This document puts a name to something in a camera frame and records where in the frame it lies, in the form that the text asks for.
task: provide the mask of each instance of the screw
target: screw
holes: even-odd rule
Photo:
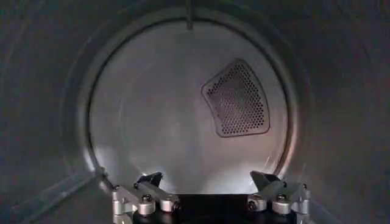
[[[180,205],[179,202],[175,202],[175,203],[173,204],[172,209],[173,209],[174,212],[177,212],[177,211],[182,210],[182,206]]]
[[[282,201],[282,200],[286,200],[286,199],[287,199],[287,197],[284,194],[277,194],[276,195],[276,200],[277,201]]]
[[[248,202],[248,210],[251,212],[255,212],[257,209],[256,204],[254,201]]]
[[[152,196],[150,194],[142,195],[142,202],[151,202]]]

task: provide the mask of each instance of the hex bolt head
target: hex bolt head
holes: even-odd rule
[[[172,207],[173,211],[174,212],[179,212],[180,210],[182,210],[182,206],[180,205],[180,202],[175,202],[173,204],[173,207]]]
[[[277,201],[282,201],[282,200],[286,200],[286,199],[287,199],[287,197],[284,194],[277,194],[276,195],[276,200]]]
[[[142,202],[151,202],[152,196],[150,194],[142,195]]]
[[[254,201],[248,202],[248,210],[250,212],[255,212],[257,210],[256,204]]]

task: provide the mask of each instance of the metal clamp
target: metal clamp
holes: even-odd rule
[[[127,212],[138,211],[140,215],[147,216],[155,212],[155,201],[148,194],[136,189],[124,189],[121,186],[112,192],[113,222],[116,224],[131,223],[126,216]]]
[[[156,201],[158,201],[161,210],[164,212],[172,213],[180,208],[178,196],[169,194],[149,182],[140,182],[136,185],[136,187],[141,192],[150,194]]]
[[[310,191],[306,184],[281,181],[274,175],[255,171],[250,174],[259,190],[256,195],[271,201],[274,212],[287,215],[293,210],[300,215],[309,214]]]

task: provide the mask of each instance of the stainless steel drum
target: stainless steel drum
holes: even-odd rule
[[[0,223],[110,223],[113,184],[250,193],[252,170],[305,183],[318,224],[390,223],[389,12],[0,1]]]
[[[185,22],[171,22],[148,28],[111,56],[90,110],[97,160],[115,184],[131,186],[142,174],[163,172],[162,188],[168,192],[255,192],[249,172],[273,173],[285,150],[288,115],[282,86],[271,62],[249,40],[221,25],[193,26],[188,30]],[[237,58],[243,61],[239,65]],[[242,68],[233,71],[229,65]],[[214,105],[202,95],[202,87],[224,71],[238,80],[220,84],[225,95],[215,102],[225,105],[222,113],[234,110],[226,115],[226,125],[231,123],[227,136],[217,132]],[[239,81],[245,72],[253,82]],[[247,94],[252,86],[262,98],[259,113],[250,109],[256,107],[254,95]],[[265,126],[263,119],[261,132],[244,132],[256,121]]]

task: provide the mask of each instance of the perforated vent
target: perforated vent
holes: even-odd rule
[[[221,137],[267,132],[269,116],[263,89],[253,70],[236,59],[202,87]]]

